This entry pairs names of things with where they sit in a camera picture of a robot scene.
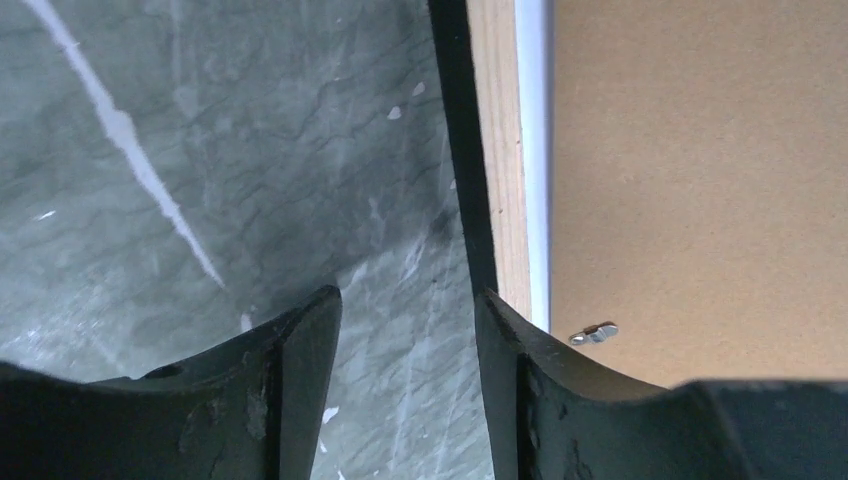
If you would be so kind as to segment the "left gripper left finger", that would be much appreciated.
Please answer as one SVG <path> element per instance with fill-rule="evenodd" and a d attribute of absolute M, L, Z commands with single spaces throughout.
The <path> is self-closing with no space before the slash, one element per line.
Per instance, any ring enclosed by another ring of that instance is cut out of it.
<path fill-rule="evenodd" d="M 5 479 L 306 479 L 340 331 L 325 286 L 281 316 L 138 379 L 1 367 Z"/>

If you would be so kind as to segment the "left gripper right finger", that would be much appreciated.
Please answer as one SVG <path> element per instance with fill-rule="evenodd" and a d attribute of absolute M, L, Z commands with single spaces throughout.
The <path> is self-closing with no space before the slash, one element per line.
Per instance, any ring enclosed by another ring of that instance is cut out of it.
<path fill-rule="evenodd" d="M 847 385 L 711 380 L 664 389 L 605 367 L 492 291 L 476 343 L 498 479 L 843 479 Z"/>

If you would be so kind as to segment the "brown backing board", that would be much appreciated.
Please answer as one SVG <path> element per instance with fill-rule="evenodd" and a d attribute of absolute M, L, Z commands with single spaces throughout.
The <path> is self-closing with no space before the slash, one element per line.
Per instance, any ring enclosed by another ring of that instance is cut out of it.
<path fill-rule="evenodd" d="M 558 1 L 551 330 L 661 386 L 847 375 L 847 5 Z"/>

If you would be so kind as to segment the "picture frame black and wood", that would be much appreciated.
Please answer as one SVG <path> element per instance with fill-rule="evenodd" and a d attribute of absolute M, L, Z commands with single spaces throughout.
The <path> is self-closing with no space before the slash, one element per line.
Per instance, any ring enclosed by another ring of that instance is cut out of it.
<path fill-rule="evenodd" d="M 472 290 L 531 319 L 516 4 L 427 5 Z"/>

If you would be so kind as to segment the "landscape photo print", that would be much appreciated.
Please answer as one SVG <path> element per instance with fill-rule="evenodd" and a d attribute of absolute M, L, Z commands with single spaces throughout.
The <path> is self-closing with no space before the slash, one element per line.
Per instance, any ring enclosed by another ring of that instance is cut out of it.
<path fill-rule="evenodd" d="M 531 321 L 551 331 L 552 1 L 515 3 Z"/>

